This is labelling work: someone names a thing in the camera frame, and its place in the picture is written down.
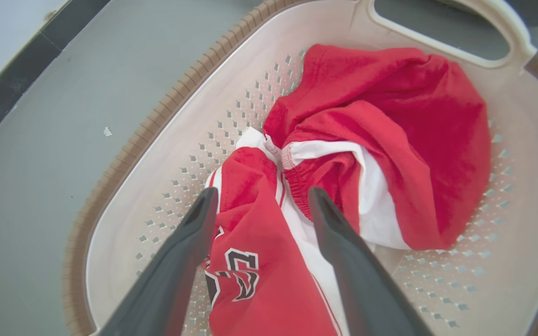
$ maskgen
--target red fabric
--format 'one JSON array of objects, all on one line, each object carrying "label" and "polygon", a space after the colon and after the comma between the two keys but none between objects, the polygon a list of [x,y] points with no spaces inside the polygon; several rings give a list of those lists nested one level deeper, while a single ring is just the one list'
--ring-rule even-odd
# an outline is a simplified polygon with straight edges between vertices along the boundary
[{"label": "red fabric", "polygon": [[[203,266],[217,276],[220,292],[209,317],[219,336],[335,336],[320,292],[308,272],[288,224],[276,202],[275,164],[258,148],[237,149],[222,166],[219,236]],[[256,268],[238,261],[230,270],[234,249],[258,255]],[[258,276],[253,294],[241,294],[239,276],[251,287],[248,273]]]},{"label": "red fabric", "polygon": [[[281,148],[305,140],[364,146],[387,179],[402,237],[412,249],[451,246],[490,173],[484,100],[456,63],[418,49],[314,45],[305,56],[301,84],[277,100],[263,128]],[[334,176],[358,170],[358,163],[334,159],[337,164],[307,160],[286,177],[305,215],[310,217],[313,181],[354,223],[358,200],[342,195],[355,190],[357,195],[358,179]]]}]

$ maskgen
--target basket rim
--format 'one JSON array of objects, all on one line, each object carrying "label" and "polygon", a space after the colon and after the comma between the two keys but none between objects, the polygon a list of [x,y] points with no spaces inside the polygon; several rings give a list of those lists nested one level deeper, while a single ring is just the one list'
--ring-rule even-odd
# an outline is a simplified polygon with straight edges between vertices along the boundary
[{"label": "basket rim", "polygon": [[[62,304],[65,323],[71,335],[88,336],[97,330],[86,291],[88,249],[99,219],[138,161],[200,85],[258,28],[286,9],[313,1],[317,0],[265,0],[252,9],[190,66],[103,173],[79,211],[64,252]],[[538,53],[525,66],[525,70],[538,79]],[[538,335],[538,313],[529,335]]]}]

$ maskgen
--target laundry basket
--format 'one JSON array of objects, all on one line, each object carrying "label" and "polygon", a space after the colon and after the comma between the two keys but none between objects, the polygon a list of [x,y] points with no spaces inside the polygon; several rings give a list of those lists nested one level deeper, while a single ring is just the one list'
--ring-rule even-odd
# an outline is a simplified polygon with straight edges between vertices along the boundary
[{"label": "laundry basket", "polygon": [[[538,51],[501,0],[459,0],[510,45],[485,60],[376,13],[374,0],[267,0],[162,98],[103,174],[68,240],[63,298],[73,335],[100,329],[248,127],[300,81],[306,49],[417,47],[458,62],[487,101],[492,174],[448,250],[376,255],[436,335],[538,335]],[[184,335],[208,336],[205,277]]]}]

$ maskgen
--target gray floor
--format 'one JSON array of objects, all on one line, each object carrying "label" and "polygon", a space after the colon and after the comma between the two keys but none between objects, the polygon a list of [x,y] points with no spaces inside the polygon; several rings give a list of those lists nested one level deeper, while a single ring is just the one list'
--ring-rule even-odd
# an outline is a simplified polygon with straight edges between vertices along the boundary
[{"label": "gray floor", "polygon": [[[390,12],[414,11],[401,2]],[[156,102],[257,3],[113,0],[0,125],[0,336],[68,334],[60,273],[77,212]],[[538,28],[532,36],[538,46]]]}]

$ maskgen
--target white stripe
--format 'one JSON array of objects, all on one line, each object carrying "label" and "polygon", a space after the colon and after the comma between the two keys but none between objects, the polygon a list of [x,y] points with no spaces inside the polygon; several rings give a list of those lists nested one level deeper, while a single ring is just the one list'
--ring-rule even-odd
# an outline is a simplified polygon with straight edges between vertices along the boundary
[{"label": "white stripe", "polygon": [[293,169],[305,160],[342,152],[351,152],[361,164],[358,200],[361,238],[371,249],[375,248],[373,244],[410,249],[402,238],[387,180],[365,147],[350,141],[291,142],[282,149],[283,167]]},{"label": "white stripe", "polygon": [[323,258],[319,250],[317,235],[314,231],[314,225],[303,215],[296,204],[292,200],[290,188],[286,189],[286,196],[283,200],[282,213],[288,223],[292,237],[294,238],[304,263],[308,271],[314,276],[315,281],[323,289],[325,294],[325,309],[329,313],[329,307],[333,312],[333,328],[338,330],[338,325],[342,335],[348,336],[348,323],[346,321],[346,313],[342,304],[340,289],[333,266]]},{"label": "white stripe", "polygon": [[209,185],[211,183],[211,177],[213,177],[213,173],[209,175],[207,178],[207,181],[205,182],[205,188],[208,187],[216,187],[217,188],[217,213],[219,213],[219,209],[221,208],[221,169],[223,166],[219,167],[215,171],[215,179],[213,180],[213,185]]},{"label": "white stripe", "polygon": [[282,183],[282,172],[277,170],[277,188],[275,190],[275,202],[277,202],[277,205],[279,205],[279,202],[282,200],[282,193],[283,193],[283,183]]},{"label": "white stripe", "polygon": [[335,316],[333,316],[331,309],[329,309],[329,303],[327,302],[327,298],[325,298],[325,296],[323,295],[321,285],[317,282],[317,279],[315,279],[314,277],[312,278],[312,281],[314,281],[314,284],[317,287],[317,291],[319,292],[319,294],[321,295],[321,298],[323,299],[323,304],[325,304],[325,307],[327,308],[327,312],[329,313],[329,318],[331,318],[331,323],[333,323],[333,329],[335,329],[335,333],[338,334],[338,336],[341,336],[342,334],[341,330],[338,327],[338,323],[335,320]]}]

